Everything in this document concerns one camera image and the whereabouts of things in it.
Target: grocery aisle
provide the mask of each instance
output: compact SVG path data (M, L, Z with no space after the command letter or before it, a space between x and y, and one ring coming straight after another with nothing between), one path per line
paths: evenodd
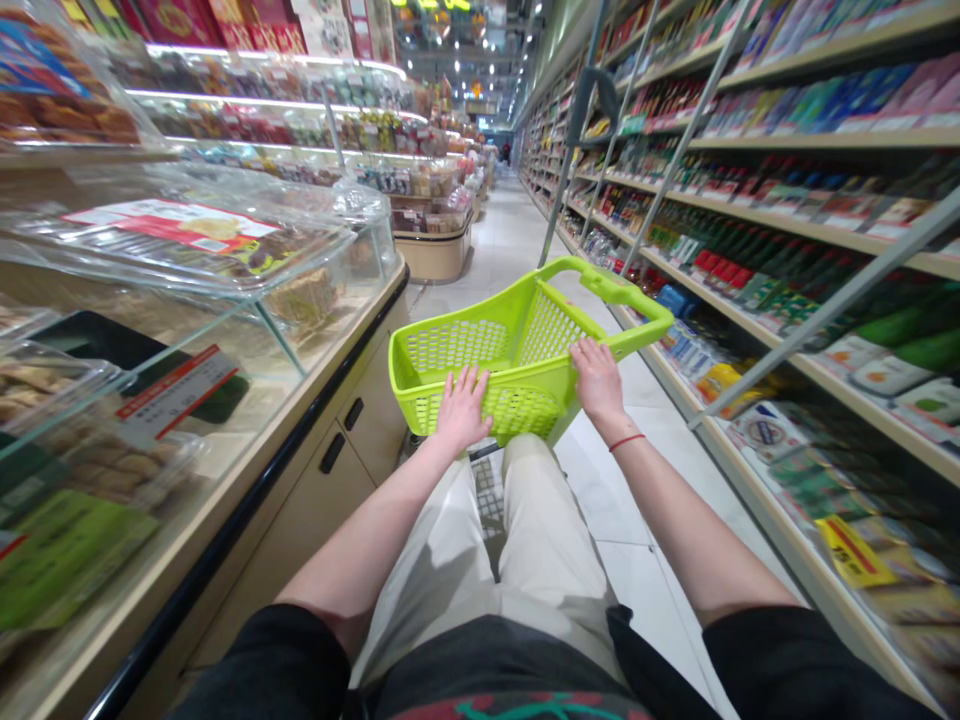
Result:
M473 255L464 277L449 285L407 288L411 319L421 320L480 302L536 267L547 222L513 172L497 180L485 210L473 228ZM563 243L556 238L550 257L566 254ZM619 332L612 315L579 285L576 276L563 273L555 284L608 332ZM793 588L773 550L640 356L625 358L620 367L627 411L641 430L767 566ZM634 629L723 717L737 717L710 665L693 610L637 511L616 462L583 413L555 450L597 540L614 590L620 601L634 610Z

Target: beige pants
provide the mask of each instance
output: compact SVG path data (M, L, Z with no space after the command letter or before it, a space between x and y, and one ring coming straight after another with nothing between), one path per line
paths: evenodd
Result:
M544 442L521 435L503 461L507 541L500 583L483 544L470 465L437 485L380 593L351 686L410 650L484 615L500 615L579 650L626 685L607 631L616 597L577 502Z

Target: black counter trim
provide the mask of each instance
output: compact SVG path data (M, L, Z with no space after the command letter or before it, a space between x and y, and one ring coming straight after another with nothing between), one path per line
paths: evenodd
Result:
M347 377L347 373L353 369L370 339L383 324L384 319L393 309L397 300L400 299L409 281L410 267L406 266L400 284L387 298L387 302L374 317L369 327L357 339L356 344L334 371L327 384L323 386L317 397L310 403L310 407L307 408L303 417L270 459L270 462L267 463L264 471L260 473L250 489L247 490L230 517L227 518L213 540L210 541L207 549L203 551L203 554L173 592L173 595L157 613L153 622L144 632L143 637L140 638L140 641L123 661L110 683L100 693L97 701L87 711L86 720L113 720L120 716L123 708L136 692L137 686L160 656L160 653L163 652L194 604L200 599L207 583L210 582L220 565L226 560L227 555L273 489L281 473L286 469L297 450L300 449L320 415L326 410L334 393Z

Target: shopping cart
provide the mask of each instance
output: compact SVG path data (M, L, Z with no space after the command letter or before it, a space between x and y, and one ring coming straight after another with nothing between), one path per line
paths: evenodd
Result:
M647 323L608 337L583 310L547 281L563 270L608 303L628 305ZM661 338L673 315L640 288L585 260L563 257L527 273L501 293L447 315L413 323L390 339L390 382L411 431L437 428L447 373L464 365L490 371L483 414L493 415L493 437L503 447L521 433L553 445L580 409L568 348L592 337L619 362Z

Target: hand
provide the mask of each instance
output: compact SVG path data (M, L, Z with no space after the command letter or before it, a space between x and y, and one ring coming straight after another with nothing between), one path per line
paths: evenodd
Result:
M623 409L623 383L613 353L593 338L582 338L570 346L570 358L577 369L577 397L587 417L601 435L601 424L620 424L628 419Z
M444 446L454 450L455 455L470 445L490 436L493 428L493 416L481 419L480 408L483 394L487 391L490 372L484 370L477 380L479 367L464 367L456 385L453 373L447 375L447 386L443 389L443 402L437 414L437 432L434 437Z

